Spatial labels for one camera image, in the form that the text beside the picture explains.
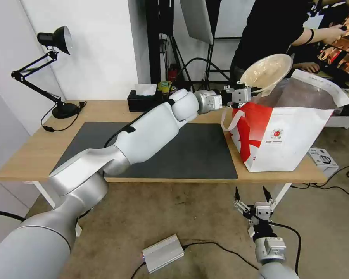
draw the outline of printed logo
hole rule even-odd
[[[272,132],[271,138],[273,140],[279,140],[282,138],[283,130],[282,129],[276,129]]]

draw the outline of black desk lamp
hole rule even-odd
[[[46,92],[26,80],[26,77],[28,77],[29,75],[32,75],[33,73],[37,72],[38,70],[46,67],[47,65],[57,60],[58,52],[54,50],[54,47],[57,47],[59,50],[61,50],[64,53],[70,54],[72,49],[72,39],[71,39],[71,34],[69,29],[67,28],[67,26],[62,26],[58,28],[56,31],[54,31],[53,34],[40,32],[37,38],[39,43],[46,46],[47,49],[50,51],[44,56],[40,57],[39,59],[36,59],[34,62],[24,66],[23,68],[17,71],[12,72],[12,78],[23,83],[24,85],[30,87],[31,89],[43,95],[44,97],[47,97],[48,99],[55,102],[57,106],[52,110],[52,114],[55,118],[69,118],[73,115],[78,114],[80,111],[80,108],[77,105],[72,103],[64,103],[62,102],[61,97],[54,95],[52,93]],[[51,58],[51,60],[47,61],[45,64],[39,67],[29,68],[35,63],[47,57]]]

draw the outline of black tissue box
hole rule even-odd
[[[161,91],[156,91],[153,96],[138,96],[136,90],[131,90],[127,101],[130,112],[145,112],[160,105],[164,97]]]

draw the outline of white table leg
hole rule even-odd
[[[288,189],[291,187],[292,182],[287,182],[284,184],[283,187],[276,186],[273,190],[273,204],[271,205],[271,209],[275,210],[278,203],[281,201],[281,199],[284,197],[284,195],[287,193]]]
[[[40,193],[44,196],[44,198],[47,200],[47,202],[52,207],[55,207],[56,203],[59,201],[59,196],[56,194],[56,192],[53,189],[46,190],[39,181],[28,181],[26,183],[34,184],[36,188],[40,191]],[[80,236],[81,227],[79,226],[79,224],[76,224],[75,231],[76,231],[76,236]]]

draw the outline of concrete floor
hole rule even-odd
[[[349,165],[349,129],[325,128],[314,144],[325,148],[340,166]],[[345,172],[329,186],[349,191]],[[80,220],[83,228],[61,278],[130,278],[143,262],[141,251],[177,234],[182,244],[213,240],[258,265],[246,220],[233,208],[233,184],[111,183],[104,200]],[[246,203],[264,200],[259,184],[239,184]],[[49,209],[40,197],[29,215]],[[302,236],[299,274],[303,278],[349,279],[349,196],[338,189],[290,189],[277,207],[275,222]],[[296,235],[275,228],[288,246],[294,268]],[[197,245],[185,256],[144,278],[257,278],[257,271],[214,245]]]

